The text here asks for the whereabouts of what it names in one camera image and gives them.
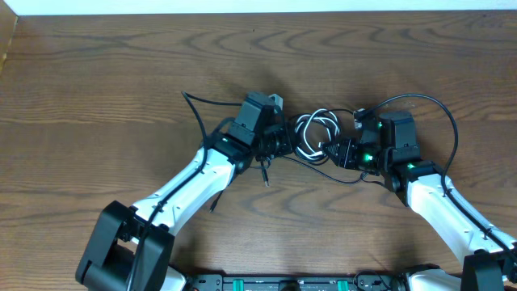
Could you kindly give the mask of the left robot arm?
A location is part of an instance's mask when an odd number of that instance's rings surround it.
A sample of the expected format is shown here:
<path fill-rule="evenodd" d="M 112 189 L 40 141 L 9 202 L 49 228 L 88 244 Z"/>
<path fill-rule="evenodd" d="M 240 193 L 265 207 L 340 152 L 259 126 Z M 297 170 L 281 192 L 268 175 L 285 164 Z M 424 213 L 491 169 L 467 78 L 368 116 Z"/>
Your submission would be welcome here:
<path fill-rule="evenodd" d="M 252 161 L 290 154 L 294 137 L 283 99 L 252 91 L 211 133 L 173 179 L 131 206 L 114 200 L 99 214 L 75 272 L 89 290 L 182 290 L 187 278 L 170 266 L 174 240 L 214 195 Z"/>

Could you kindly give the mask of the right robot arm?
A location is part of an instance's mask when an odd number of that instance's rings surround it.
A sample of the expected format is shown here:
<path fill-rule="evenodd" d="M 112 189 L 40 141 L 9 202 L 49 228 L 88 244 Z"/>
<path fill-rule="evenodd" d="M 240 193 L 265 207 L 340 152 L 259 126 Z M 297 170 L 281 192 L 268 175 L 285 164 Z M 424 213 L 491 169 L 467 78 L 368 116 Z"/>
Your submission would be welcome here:
<path fill-rule="evenodd" d="M 502 290 L 516 281 L 516 240 L 479 213 L 432 161 L 422 159 L 409 112 L 356 112 L 360 139 L 336 137 L 323 152 L 338 167 L 384 178 L 384 186 L 420 215 L 462 266 L 459 277 L 433 264 L 407 268 L 391 290 Z"/>

